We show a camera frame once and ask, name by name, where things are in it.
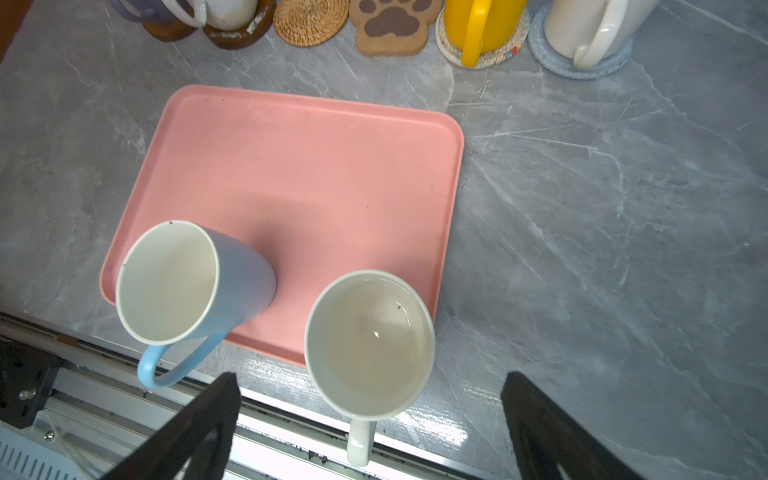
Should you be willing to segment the purple mug white inside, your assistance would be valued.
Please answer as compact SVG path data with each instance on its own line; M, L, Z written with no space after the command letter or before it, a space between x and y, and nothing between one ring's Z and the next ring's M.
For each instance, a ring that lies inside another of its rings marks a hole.
M124 19L135 23L169 23L177 17L161 0L108 0L109 6Z

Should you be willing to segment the woven rattan round coaster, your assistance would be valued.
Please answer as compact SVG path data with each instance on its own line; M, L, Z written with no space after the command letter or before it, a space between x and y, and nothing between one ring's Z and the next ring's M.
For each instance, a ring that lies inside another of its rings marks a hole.
M283 0L273 26L280 38L296 47L313 47L334 37L346 24L347 0Z

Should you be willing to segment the matte brown wooden coaster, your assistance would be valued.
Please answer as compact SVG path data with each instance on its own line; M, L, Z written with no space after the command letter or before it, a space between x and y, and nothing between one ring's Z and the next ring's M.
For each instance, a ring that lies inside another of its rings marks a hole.
M179 41L197 31L196 28L186 25L179 20L174 20L167 23L148 21L143 24L143 28L152 37L162 42Z

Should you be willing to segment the yellow mug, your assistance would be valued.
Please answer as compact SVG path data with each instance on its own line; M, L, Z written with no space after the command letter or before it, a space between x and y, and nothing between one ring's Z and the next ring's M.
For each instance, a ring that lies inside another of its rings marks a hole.
M444 25L449 41L460 48L462 64L471 69L482 53L502 46L515 32L526 0L448 0Z

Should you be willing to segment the white mug blue handle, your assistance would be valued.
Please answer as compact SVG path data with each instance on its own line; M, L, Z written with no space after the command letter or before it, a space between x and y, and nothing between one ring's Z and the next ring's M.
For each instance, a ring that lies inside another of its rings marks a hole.
M139 381L151 390L177 383L263 313L276 290L269 261L239 240L184 220L150 228L128 251L116 284L118 317L147 346Z

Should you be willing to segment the cork paw print coaster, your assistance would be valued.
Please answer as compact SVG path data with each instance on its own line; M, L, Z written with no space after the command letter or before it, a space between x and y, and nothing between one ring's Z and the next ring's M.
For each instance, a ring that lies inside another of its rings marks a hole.
M357 49L368 57L416 55L442 7L439 0L352 0Z

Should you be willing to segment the white rainbow stitched coaster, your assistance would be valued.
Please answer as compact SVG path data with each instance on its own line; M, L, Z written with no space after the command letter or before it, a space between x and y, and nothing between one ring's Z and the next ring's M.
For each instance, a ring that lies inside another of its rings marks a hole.
M444 25L444 12L442 9L436 22L436 45L441 54L452 64L465 68L462 64L462 50L453 45L447 36ZM530 15L528 9L524 9L521 19L516 27L514 34L499 48L482 53L478 62L471 66L472 70L489 68L501 64L515 56L525 44L530 26Z

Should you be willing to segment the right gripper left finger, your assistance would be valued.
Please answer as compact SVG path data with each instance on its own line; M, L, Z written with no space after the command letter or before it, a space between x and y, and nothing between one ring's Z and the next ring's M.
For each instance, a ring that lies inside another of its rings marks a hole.
M106 479L221 479L229 461L241 393L236 375L224 373Z

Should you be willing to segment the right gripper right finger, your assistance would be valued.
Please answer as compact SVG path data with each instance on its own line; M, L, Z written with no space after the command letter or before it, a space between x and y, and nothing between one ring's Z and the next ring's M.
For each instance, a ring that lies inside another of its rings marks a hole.
M642 478L524 374L510 372L500 398L523 479Z

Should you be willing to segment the glossy dark wooden coaster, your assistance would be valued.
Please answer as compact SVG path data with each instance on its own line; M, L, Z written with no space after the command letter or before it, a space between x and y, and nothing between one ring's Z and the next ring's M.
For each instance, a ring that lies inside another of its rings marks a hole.
M203 32L218 48L239 50L246 48L261 39L273 24L276 9L275 0L260 0L252 20L233 31L224 31L206 25Z

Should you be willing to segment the white mug red inside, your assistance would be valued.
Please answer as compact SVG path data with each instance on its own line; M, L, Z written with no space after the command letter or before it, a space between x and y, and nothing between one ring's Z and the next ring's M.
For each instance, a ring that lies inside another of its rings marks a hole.
M618 52L660 0L556 0L544 23L545 38L580 71Z

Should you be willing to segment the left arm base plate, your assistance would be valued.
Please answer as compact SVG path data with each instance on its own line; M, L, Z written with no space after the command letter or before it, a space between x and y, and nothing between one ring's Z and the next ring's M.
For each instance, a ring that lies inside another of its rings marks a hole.
M18 429L30 427L62 365L55 355L1 340L1 421Z

